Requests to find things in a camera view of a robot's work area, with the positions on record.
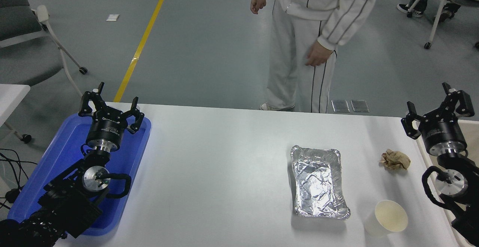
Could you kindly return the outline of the person's right hand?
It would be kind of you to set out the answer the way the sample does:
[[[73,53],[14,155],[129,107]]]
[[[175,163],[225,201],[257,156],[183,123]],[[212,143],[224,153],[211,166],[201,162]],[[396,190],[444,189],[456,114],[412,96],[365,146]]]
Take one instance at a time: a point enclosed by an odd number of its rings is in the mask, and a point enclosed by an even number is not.
[[[258,15],[259,11],[266,6],[267,0],[250,0],[250,11]]]

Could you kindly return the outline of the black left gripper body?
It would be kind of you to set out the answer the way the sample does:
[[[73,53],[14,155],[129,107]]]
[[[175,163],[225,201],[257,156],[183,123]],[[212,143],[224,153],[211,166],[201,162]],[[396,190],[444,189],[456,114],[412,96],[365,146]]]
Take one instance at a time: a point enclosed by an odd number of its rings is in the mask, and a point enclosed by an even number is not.
[[[97,110],[92,116],[92,124],[87,135],[87,144],[94,146],[96,141],[108,141],[120,146],[127,121],[118,109]]]

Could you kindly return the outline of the person's left hand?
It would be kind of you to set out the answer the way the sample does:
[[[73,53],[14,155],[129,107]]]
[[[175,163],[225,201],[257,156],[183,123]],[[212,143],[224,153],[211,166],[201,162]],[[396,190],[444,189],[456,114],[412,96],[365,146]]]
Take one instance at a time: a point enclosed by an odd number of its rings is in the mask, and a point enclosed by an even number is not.
[[[307,54],[305,65],[311,67],[319,66],[325,63],[332,53],[332,50],[325,48],[318,41],[315,41]]]

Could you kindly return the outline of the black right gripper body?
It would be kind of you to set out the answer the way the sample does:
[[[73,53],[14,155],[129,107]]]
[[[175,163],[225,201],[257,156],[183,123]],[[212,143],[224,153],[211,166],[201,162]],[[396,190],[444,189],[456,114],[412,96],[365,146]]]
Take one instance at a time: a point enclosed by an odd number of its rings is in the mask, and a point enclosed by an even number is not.
[[[447,143],[454,149],[466,149],[467,143],[458,124],[457,115],[450,117],[422,117],[418,130],[426,149],[439,149]]]

